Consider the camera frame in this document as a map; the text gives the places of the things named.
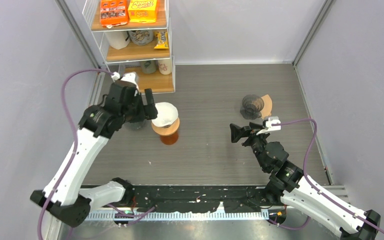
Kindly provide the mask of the white paper coffee filter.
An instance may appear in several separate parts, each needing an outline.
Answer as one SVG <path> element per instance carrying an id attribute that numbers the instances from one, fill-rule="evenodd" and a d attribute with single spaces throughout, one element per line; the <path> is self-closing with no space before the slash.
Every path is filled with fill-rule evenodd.
<path id="1" fill-rule="evenodd" d="M 178 109 L 169 102 L 158 102 L 155 104 L 157 117 L 151 120 L 151 123 L 159 128 L 167 128 L 174 124 L 179 118 Z"/>

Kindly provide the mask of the round wooden dripper stand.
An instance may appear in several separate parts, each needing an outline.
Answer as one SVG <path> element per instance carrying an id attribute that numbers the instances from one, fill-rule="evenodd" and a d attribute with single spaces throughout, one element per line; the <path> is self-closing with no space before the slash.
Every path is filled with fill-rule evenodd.
<path id="1" fill-rule="evenodd" d="M 168 127 L 158 127 L 155 124 L 151 123 L 153 131 L 163 137 L 171 136 L 175 134 L 180 127 L 180 119 L 177 118 L 170 126 Z"/>

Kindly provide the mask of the amber glass jar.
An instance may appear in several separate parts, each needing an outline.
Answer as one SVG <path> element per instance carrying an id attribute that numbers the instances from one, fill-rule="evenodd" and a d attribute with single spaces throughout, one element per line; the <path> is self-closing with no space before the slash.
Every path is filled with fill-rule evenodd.
<path id="1" fill-rule="evenodd" d="M 179 139 L 179 133 L 178 131 L 174 132 L 170 135 L 161 135 L 160 140 L 165 145 L 173 145 L 175 144 Z"/>

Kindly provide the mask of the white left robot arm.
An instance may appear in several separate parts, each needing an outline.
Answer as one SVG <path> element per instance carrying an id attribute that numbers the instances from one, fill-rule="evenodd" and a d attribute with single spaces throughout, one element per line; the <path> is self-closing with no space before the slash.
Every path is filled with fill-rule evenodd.
<path id="1" fill-rule="evenodd" d="M 82 188 L 83 181 L 99 152 L 125 123 L 153 120 L 158 111 L 153 91 L 138 90 L 123 80 L 111 84 L 99 104 L 89 106 L 74 128 L 74 142 L 54 178 L 42 190 L 34 190 L 30 200 L 64 224 L 76 228 L 91 210 L 118 203 L 128 207 L 133 202 L 133 186 L 115 177 L 107 184 Z"/>

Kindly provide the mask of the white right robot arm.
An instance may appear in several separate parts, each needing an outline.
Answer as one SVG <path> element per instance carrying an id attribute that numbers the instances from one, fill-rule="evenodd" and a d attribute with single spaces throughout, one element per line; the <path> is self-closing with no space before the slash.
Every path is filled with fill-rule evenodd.
<path id="1" fill-rule="evenodd" d="M 330 230 L 341 240 L 374 240 L 379 233 L 381 216 L 374 210 L 364 211 L 331 193 L 305 171 L 289 161 L 289 154 L 278 141 L 268 142 L 271 132 L 281 129 L 281 122 L 269 117 L 262 124 L 240 127 L 229 125 L 230 141 L 244 138 L 244 147 L 251 147 L 269 182 L 265 198 L 271 205 L 280 203 L 293 207 Z"/>

